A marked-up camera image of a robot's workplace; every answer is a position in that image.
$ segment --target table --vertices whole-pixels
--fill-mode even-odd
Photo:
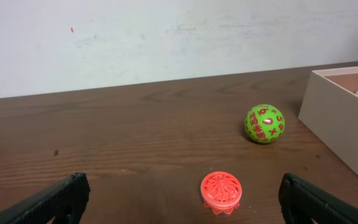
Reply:
[[[81,223],[283,223],[292,172],[358,208],[358,176],[298,120],[311,70],[358,62],[0,99],[0,210],[74,172],[90,200]],[[257,104],[280,109],[283,137],[243,136]],[[239,209],[213,215],[200,182],[224,170]]]

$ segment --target red round object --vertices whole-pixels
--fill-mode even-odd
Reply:
[[[240,182],[231,174],[217,171],[208,174],[201,182],[201,195],[206,207],[217,215],[231,214],[240,204]]]

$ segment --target wall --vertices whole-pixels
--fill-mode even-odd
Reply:
[[[354,60],[354,0],[0,0],[0,98]]]

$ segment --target brown wooden surface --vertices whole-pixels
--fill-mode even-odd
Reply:
[[[312,69],[353,65],[1,99],[0,210],[76,171],[92,189],[82,223],[283,223],[286,172],[358,207],[358,177],[297,119]],[[261,103],[287,122],[266,146],[242,135]],[[232,215],[201,202],[200,182],[215,170],[242,184]]]

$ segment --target box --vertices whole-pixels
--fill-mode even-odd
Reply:
[[[299,119],[358,175],[358,67],[312,71]]]

